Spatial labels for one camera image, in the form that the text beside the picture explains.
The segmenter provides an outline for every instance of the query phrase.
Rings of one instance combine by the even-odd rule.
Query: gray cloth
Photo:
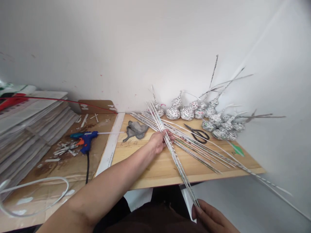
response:
[[[145,132],[149,129],[147,125],[140,125],[138,121],[129,121],[129,125],[126,127],[127,138],[123,140],[126,142],[129,138],[136,136],[137,139],[142,139],[145,136]]]

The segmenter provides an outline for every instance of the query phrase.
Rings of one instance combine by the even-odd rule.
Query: white wall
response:
[[[291,192],[294,198],[284,196],[309,217],[310,10],[308,1],[287,1],[246,59],[246,72],[256,75],[247,85],[232,84],[220,100],[222,106],[234,100],[251,112],[287,116],[251,121],[238,142],[268,171],[264,177]],[[205,182],[194,191],[241,232],[311,232],[308,220],[252,177]]]
[[[2,79],[70,98],[145,110],[154,84],[164,104],[229,79],[281,0],[0,2]]]
[[[111,99],[119,111],[137,111],[145,109],[151,84],[165,104],[180,89],[201,94],[216,54],[214,83],[247,65],[244,73],[256,75],[232,84],[219,109],[236,103],[241,110],[287,115],[251,121],[238,141],[310,215],[309,12],[307,2],[296,0],[4,0],[0,51],[8,56],[0,57],[0,74],[68,91],[73,100]],[[311,229],[250,177],[207,182],[196,192],[242,232]]]

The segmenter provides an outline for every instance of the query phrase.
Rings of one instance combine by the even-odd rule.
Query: white ruler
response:
[[[122,123],[124,120],[124,116],[125,113],[118,113],[116,120],[114,121],[113,127],[111,132],[120,132],[121,127],[122,127]],[[100,173],[102,173],[103,171],[105,171],[107,168],[109,168],[111,166],[112,163],[112,158],[113,158],[113,154],[114,151],[116,149],[117,146],[117,142],[118,142],[118,137],[119,134],[110,134],[107,144],[106,144],[106,148],[104,150],[104,153],[101,157],[101,161],[98,165],[97,168],[97,172],[95,176],[98,176]]]

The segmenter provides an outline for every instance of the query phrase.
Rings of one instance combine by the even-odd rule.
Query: left hand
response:
[[[200,207],[192,206],[192,219],[205,226],[210,233],[240,233],[238,229],[215,207],[198,199]]]
[[[166,135],[166,132],[171,141],[175,140],[175,137],[173,136],[171,132],[169,132],[168,129],[162,132],[160,131],[155,132],[153,135],[151,135],[149,139],[148,145],[150,145],[153,148],[156,154],[160,154],[162,150],[164,149],[164,147],[166,146],[166,143],[163,138]]]

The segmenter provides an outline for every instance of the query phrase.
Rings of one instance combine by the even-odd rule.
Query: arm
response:
[[[151,161],[165,147],[165,132],[154,133],[149,142],[130,157],[95,177],[65,202],[38,230],[41,232],[92,232],[95,225],[123,197]],[[168,133],[171,140],[175,138]]]

